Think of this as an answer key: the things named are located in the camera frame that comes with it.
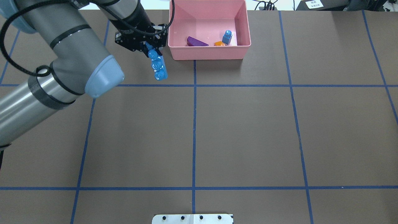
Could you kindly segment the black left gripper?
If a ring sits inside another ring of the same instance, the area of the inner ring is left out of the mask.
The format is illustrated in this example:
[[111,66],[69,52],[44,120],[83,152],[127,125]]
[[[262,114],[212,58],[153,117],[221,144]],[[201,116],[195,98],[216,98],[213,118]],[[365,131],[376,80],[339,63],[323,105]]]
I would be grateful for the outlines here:
[[168,29],[165,24],[155,25],[150,22],[147,27],[136,27],[138,30],[156,35],[139,34],[133,30],[121,30],[115,33],[114,42],[132,52],[138,51],[148,56],[150,50],[155,50],[158,55],[163,55],[163,48],[168,38]]

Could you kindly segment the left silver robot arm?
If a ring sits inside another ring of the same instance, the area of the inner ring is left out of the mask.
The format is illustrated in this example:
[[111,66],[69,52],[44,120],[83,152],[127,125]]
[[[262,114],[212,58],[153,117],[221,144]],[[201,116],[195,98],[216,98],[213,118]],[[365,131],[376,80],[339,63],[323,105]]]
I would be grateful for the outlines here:
[[[1,15],[6,21],[1,27],[1,53],[29,77],[1,98],[1,152],[81,95],[98,98],[124,80],[115,57],[79,12],[89,4],[97,5],[118,30],[117,44],[147,57],[154,53],[162,57],[174,20],[174,1],[169,23],[155,25],[139,0],[2,0]],[[4,45],[11,25],[27,34],[39,33],[57,58],[34,72],[17,64]]]

